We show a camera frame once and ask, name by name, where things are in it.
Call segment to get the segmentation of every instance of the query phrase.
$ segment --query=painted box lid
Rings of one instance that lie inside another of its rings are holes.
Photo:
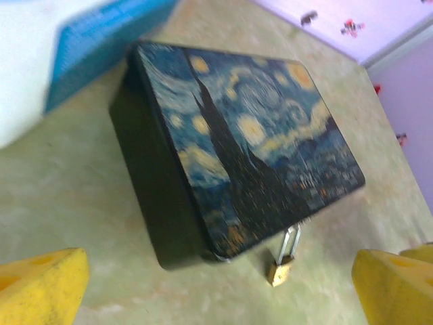
[[[139,54],[216,255],[234,257],[365,184],[301,63],[160,43]]]

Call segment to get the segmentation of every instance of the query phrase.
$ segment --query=beige tiled floor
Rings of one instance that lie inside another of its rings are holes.
[[[350,280],[360,248],[416,244],[430,212],[369,82],[354,62],[242,0],[186,0],[158,39],[302,61],[367,179],[303,226],[292,276],[271,288],[268,248],[233,263],[157,264],[108,105],[119,66],[0,152],[0,263],[71,246],[91,280],[76,324],[366,324]]]

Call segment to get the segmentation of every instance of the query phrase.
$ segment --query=swirling night sky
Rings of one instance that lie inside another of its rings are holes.
[[[149,44],[142,53],[190,184],[208,188],[227,181],[191,94],[198,96],[198,86],[182,51]],[[323,132],[329,112],[302,65],[200,49],[189,54],[238,144],[248,144],[268,164]]]

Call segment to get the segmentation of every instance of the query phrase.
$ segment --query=padlock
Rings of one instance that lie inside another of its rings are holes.
[[[293,231],[295,231],[295,239],[292,243],[290,252],[287,255],[285,255],[284,253],[286,252],[286,247],[291,237],[290,234]],[[288,279],[290,268],[292,267],[293,262],[295,260],[294,253],[299,243],[299,237],[300,237],[299,225],[295,225],[294,227],[290,227],[289,229],[286,230],[284,234],[283,242],[281,244],[281,250],[279,252],[278,259],[272,263],[271,269],[269,270],[268,281],[271,284],[271,286],[279,286],[280,284],[284,283]]]

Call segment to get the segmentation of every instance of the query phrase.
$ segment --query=purple wall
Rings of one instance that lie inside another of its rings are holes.
[[[370,76],[396,133],[407,133],[403,152],[433,211],[433,37]]]

